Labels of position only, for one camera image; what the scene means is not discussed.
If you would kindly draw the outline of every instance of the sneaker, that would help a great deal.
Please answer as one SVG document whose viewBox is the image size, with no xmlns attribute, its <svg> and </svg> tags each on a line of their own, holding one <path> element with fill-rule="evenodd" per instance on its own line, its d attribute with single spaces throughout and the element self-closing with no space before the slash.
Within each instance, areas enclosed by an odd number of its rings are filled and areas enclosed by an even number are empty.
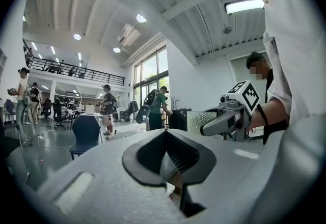
<svg viewBox="0 0 326 224">
<path fill-rule="evenodd" d="M 112 133 L 109 133 L 108 135 L 106 135 L 106 139 L 111 139 L 111 138 L 113 138 L 114 137 L 114 135 L 112 134 Z"/>
</svg>

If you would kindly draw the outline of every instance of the black wrist strap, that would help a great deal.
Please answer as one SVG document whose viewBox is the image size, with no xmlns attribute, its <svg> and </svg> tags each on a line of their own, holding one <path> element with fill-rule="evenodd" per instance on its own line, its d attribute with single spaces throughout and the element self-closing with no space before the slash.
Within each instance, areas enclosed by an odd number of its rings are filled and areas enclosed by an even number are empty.
<svg viewBox="0 0 326 224">
<path fill-rule="evenodd" d="M 264 121 L 265 121 L 265 126 L 268 126 L 268 121 L 267 121 L 267 117 L 263 111 L 263 108 L 261 107 L 260 104 L 257 105 L 257 109 L 260 112 L 261 116 L 263 117 Z"/>
</svg>

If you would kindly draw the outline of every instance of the gray floor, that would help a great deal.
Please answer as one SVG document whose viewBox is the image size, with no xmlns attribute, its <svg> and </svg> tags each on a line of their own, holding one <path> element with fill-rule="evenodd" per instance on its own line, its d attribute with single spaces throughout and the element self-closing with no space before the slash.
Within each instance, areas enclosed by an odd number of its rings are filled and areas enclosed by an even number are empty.
<svg viewBox="0 0 326 224">
<path fill-rule="evenodd" d="M 117 134 L 113 139 L 105 141 L 111 142 L 143 131 L 141 128 L 144 128 L 144 126 L 135 126 L 133 125 L 134 123 L 116 122 Z M 39 120 L 38 125 L 25 125 L 29 139 L 34 139 L 33 145 L 23 147 L 31 174 L 27 185 L 33 190 L 37 190 L 49 176 L 72 161 L 69 148 L 75 142 L 74 133 L 69 129 L 63 130 L 58 128 L 54 130 L 52 126 L 55 124 L 54 121 L 45 121 L 43 119 Z M 17 138 L 17 132 L 15 129 L 6 130 L 6 136 Z M 26 175 L 26 167 L 20 148 L 17 148 L 10 154 L 7 162 L 16 180 L 23 182 Z"/>
</svg>

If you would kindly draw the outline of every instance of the person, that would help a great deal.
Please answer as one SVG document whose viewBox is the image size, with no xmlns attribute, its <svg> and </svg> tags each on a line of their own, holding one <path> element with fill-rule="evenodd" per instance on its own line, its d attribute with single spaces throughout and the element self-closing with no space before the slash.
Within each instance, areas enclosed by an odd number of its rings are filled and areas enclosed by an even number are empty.
<svg viewBox="0 0 326 224">
<path fill-rule="evenodd" d="M 28 141 L 27 135 L 24 130 L 24 114 L 27 108 L 25 104 L 25 95 L 28 90 L 27 86 L 27 74 L 30 72 L 27 68 L 23 67 L 18 70 L 20 74 L 20 81 L 17 88 L 17 91 L 9 92 L 11 96 L 17 96 L 17 108 L 16 108 L 16 121 L 19 127 L 22 143 L 26 144 Z"/>
<path fill-rule="evenodd" d="M 51 115 L 51 100 L 46 98 L 43 103 L 43 113 L 45 115 L 45 119 L 48 119 L 48 116 Z"/>
<path fill-rule="evenodd" d="M 75 67 L 72 67 L 68 73 L 68 76 L 73 76 L 75 71 L 74 71 Z"/>
<path fill-rule="evenodd" d="M 264 45 L 274 81 L 262 106 L 268 125 L 326 113 L 326 34 L 314 0 L 263 0 Z M 247 131 L 266 122 L 255 110 Z"/>
<path fill-rule="evenodd" d="M 114 137 L 113 134 L 113 118 L 112 118 L 112 113 L 113 113 L 113 95 L 111 94 L 110 90 L 111 87 L 109 85 L 104 85 L 103 90 L 105 92 L 104 96 L 104 115 L 103 115 L 103 125 L 107 127 L 107 131 L 104 133 L 106 139 L 111 139 Z"/>
<path fill-rule="evenodd" d="M 251 55 L 247 57 L 246 67 L 249 69 L 249 72 L 251 74 L 255 74 L 258 79 L 267 80 L 265 91 L 265 103 L 267 103 L 267 90 L 269 89 L 274 79 L 273 69 L 269 66 L 264 56 L 261 53 L 257 52 L 252 52 Z M 271 133 L 285 130 L 287 127 L 287 120 L 265 126 L 263 144 L 266 144 L 267 139 Z"/>
<path fill-rule="evenodd" d="M 151 106 L 151 112 L 148 115 L 149 129 L 161 129 L 162 119 L 161 119 L 161 107 L 167 115 L 170 115 L 172 111 L 168 111 L 165 102 L 165 93 L 168 93 L 167 87 L 161 87 L 158 91 L 157 103 L 155 106 Z"/>
<path fill-rule="evenodd" d="M 31 91 L 31 107 L 32 107 L 32 116 L 33 116 L 33 119 L 34 119 L 34 123 L 37 124 L 37 108 L 39 106 L 39 100 L 37 99 L 39 93 L 40 93 L 40 90 L 38 89 L 37 87 L 37 83 L 33 83 L 33 86 L 32 86 L 32 91 Z"/>
</svg>

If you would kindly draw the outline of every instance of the ceiling light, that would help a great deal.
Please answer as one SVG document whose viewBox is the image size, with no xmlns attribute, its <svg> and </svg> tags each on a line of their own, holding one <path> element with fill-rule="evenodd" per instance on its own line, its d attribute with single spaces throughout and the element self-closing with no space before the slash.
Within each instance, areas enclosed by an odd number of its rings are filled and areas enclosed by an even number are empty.
<svg viewBox="0 0 326 224">
<path fill-rule="evenodd" d="M 137 19 L 138 22 L 140 22 L 140 23 L 144 23 L 144 22 L 147 21 L 147 19 L 144 18 L 141 14 L 138 14 L 137 17 L 136 17 L 136 19 Z"/>
<path fill-rule="evenodd" d="M 73 37 L 74 37 L 76 40 L 80 40 L 80 39 L 81 39 L 81 36 L 80 36 L 80 34 L 78 34 L 78 33 L 74 34 Z"/>
<path fill-rule="evenodd" d="M 228 14 L 251 9 L 262 9 L 264 8 L 264 2 L 262 0 L 253 1 L 240 1 L 235 3 L 225 3 L 225 11 Z"/>
<path fill-rule="evenodd" d="M 114 51 L 115 53 L 120 53 L 121 49 L 118 48 L 118 47 L 115 47 L 115 48 L 113 49 L 113 51 Z"/>
<path fill-rule="evenodd" d="M 36 46 L 35 46 L 34 42 L 32 42 L 32 45 L 33 45 L 34 49 L 35 49 L 35 50 L 37 50 L 37 48 L 36 48 Z"/>
</svg>

